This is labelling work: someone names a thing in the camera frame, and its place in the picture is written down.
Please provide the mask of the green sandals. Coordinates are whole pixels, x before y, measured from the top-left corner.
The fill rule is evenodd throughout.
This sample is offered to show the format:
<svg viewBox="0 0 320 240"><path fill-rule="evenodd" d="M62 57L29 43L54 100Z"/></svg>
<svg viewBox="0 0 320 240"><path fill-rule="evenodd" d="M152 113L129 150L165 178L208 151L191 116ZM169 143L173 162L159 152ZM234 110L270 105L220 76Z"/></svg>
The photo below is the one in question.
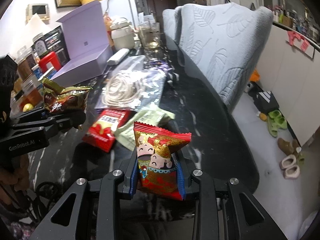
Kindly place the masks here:
<svg viewBox="0 0 320 240"><path fill-rule="evenodd" d="M287 120L279 110L271 111L267 115L267 127L270 135L276 138L280 129L287 129Z"/></svg>

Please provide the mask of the cream ceramic jar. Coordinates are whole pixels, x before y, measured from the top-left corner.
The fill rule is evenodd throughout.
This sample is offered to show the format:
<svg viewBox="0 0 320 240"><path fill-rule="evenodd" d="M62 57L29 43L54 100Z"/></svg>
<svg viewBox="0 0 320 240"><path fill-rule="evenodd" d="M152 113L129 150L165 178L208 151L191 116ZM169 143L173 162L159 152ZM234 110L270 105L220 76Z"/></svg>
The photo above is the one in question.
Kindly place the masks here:
<svg viewBox="0 0 320 240"><path fill-rule="evenodd" d="M131 27L131 22L126 18L121 17L115 20L111 26L111 38L114 42L116 51L123 48L133 49L135 47L134 30Z"/></svg>

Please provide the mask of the white foam board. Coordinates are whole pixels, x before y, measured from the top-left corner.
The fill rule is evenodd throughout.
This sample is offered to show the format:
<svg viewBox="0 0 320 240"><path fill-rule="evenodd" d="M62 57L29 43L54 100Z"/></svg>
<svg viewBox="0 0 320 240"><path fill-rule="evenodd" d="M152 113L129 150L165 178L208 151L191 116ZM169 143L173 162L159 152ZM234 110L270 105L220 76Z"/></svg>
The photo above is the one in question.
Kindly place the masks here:
<svg viewBox="0 0 320 240"><path fill-rule="evenodd" d="M34 15L27 24L11 22L7 25L5 34L6 53L17 54L23 48L33 45L33 38L39 34L47 34L49 31L60 26L59 23L50 22L45 24L37 15Z"/></svg>

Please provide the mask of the lavender gift box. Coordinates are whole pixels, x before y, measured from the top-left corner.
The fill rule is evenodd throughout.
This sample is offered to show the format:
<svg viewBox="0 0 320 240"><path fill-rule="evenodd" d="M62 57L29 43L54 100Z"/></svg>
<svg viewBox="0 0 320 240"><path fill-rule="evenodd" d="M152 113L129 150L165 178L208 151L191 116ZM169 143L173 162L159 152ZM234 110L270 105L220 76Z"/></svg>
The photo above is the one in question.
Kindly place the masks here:
<svg viewBox="0 0 320 240"><path fill-rule="evenodd" d="M57 21L62 24L70 61L57 71L53 81L69 87L103 74L113 53L101 3L95 0L82 5Z"/></svg>

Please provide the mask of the brown slipper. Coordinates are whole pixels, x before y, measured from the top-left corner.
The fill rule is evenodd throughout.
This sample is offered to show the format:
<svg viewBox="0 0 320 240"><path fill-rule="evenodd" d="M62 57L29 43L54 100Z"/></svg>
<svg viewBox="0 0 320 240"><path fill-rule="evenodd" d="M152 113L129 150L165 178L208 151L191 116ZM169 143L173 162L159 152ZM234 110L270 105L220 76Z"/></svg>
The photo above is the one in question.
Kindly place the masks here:
<svg viewBox="0 0 320 240"><path fill-rule="evenodd" d="M279 138L277 140L277 145L278 145L279 149L283 153L285 153L287 156L293 154L294 156L297 157L302 150L296 139L293 139L292 142L289 142L289 141L284 140L283 138Z"/></svg>

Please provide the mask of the red gold cartoon snack packet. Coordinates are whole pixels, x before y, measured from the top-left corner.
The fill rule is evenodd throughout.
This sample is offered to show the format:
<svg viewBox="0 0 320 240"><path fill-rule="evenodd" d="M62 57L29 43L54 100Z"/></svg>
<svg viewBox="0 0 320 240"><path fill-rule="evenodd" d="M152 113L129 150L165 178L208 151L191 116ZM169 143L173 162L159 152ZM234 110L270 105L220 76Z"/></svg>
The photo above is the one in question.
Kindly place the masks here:
<svg viewBox="0 0 320 240"><path fill-rule="evenodd" d="M177 188L172 154L191 141L191 133L174 133L160 127L134 127L139 166L138 188L151 194L183 200Z"/></svg>

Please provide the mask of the black printed pouch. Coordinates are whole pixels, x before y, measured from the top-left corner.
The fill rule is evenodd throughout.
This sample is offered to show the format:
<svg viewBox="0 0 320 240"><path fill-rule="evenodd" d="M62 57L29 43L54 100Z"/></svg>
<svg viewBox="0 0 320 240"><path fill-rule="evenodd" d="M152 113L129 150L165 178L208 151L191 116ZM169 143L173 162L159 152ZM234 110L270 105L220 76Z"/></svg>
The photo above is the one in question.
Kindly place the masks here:
<svg viewBox="0 0 320 240"><path fill-rule="evenodd" d="M39 33L34 36L32 48L40 59L50 52L55 52L62 67L70 60L61 26L46 34Z"/></svg>

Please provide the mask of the clear bag with white cord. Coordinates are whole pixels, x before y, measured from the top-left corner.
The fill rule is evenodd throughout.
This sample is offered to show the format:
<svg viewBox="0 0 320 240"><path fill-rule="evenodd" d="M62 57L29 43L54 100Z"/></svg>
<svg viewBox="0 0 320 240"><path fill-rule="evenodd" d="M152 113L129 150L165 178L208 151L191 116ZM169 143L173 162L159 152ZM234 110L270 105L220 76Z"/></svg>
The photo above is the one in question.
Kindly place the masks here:
<svg viewBox="0 0 320 240"><path fill-rule="evenodd" d="M120 109L138 112L158 106L162 97L169 65L146 56L131 56L108 74L95 109Z"/></svg>

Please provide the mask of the brown gold snack packet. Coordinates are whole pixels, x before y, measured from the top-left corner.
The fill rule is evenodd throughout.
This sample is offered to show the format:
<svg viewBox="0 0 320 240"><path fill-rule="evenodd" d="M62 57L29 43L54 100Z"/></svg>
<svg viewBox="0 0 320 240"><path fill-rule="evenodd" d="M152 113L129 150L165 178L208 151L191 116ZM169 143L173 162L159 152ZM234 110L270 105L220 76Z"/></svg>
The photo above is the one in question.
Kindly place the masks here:
<svg viewBox="0 0 320 240"><path fill-rule="evenodd" d="M42 79L44 109L50 114L62 114L65 111L84 111L92 87L62 87L44 77Z"/></svg>

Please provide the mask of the red white snack packet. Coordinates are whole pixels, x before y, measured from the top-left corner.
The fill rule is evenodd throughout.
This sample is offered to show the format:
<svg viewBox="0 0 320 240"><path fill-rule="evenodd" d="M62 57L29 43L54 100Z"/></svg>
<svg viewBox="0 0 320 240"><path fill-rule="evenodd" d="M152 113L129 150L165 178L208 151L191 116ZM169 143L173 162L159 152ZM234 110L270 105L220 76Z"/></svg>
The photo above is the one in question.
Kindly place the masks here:
<svg viewBox="0 0 320 240"><path fill-rule="evenodd" d="M129 119L131 111L118 109L104 109L95 123L88 129L83 142L97 147L104 152L110 152L116 141L115 132Z"/></svg>

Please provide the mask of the grey leaf pattern chair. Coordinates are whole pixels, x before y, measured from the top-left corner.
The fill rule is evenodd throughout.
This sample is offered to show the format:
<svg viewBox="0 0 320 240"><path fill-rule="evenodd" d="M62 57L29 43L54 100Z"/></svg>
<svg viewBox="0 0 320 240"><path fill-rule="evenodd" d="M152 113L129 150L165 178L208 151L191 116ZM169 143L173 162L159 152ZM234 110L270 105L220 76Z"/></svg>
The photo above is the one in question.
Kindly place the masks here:
<svg viewBox="0 0 320 240"><path fill-rule="evenodd" d="M195 63L232 111L268 40L272 11L236 3L186 4L177 18L179 47Z"/></svg>

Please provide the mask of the glass cup with spoon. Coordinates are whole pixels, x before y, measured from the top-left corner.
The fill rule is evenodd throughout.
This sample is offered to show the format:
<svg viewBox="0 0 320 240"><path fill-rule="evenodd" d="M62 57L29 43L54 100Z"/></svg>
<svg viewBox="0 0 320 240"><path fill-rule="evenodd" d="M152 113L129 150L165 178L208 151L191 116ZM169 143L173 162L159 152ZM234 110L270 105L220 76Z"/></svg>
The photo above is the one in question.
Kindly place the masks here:
<svg viewBox="0 0 320 240"><path fill-rule="evenodd" d="M139 26L139 37L145 49L155 49L160 45L160 24L144 22Z"/></svg>

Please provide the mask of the red plastic container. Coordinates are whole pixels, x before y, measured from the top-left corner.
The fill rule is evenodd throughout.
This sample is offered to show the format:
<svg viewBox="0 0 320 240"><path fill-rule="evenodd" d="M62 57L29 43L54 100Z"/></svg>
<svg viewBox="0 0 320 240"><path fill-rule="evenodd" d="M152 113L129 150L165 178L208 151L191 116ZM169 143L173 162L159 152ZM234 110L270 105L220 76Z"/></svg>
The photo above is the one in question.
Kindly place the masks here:
<svg viewBox="0 0 320 240"><path fill-rule="evenodd" d="M54 51L49 52L46 56L40 59L38 65L43 74L51 67L54 67L56 71L59 71L62 68L57 54Z"/></svg>

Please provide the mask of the blue white medicine box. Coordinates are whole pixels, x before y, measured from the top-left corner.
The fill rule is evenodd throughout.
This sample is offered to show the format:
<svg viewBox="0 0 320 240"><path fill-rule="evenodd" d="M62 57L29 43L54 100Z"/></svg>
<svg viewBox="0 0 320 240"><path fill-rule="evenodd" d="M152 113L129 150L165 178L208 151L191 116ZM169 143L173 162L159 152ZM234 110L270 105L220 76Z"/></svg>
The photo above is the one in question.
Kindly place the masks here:
<svg viewBox="0 0 320 240"><path fill-rule="evenodd" d="M51 79L56 73L56 69L54 67L51 67L38 79L38 81L42 81L44 77Z"/></svg>

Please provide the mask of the pale green sachet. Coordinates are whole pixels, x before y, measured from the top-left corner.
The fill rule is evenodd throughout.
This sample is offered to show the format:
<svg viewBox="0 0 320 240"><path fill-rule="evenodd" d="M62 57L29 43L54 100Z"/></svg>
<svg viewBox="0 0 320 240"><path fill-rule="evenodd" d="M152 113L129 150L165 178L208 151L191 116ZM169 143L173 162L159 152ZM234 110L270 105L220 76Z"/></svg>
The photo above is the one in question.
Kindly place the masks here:
<svg viewBox="0 0 320 240"><path fill-rule="evenodd" d="M145 108L136 113L126 124L118 127L114 132L114 136L121 145L130 151L136 146L136 137L134 127L138 123L140 127L160 127L167 124L170 120L174 120L175 114L165 111L159 107Z"/></svg>

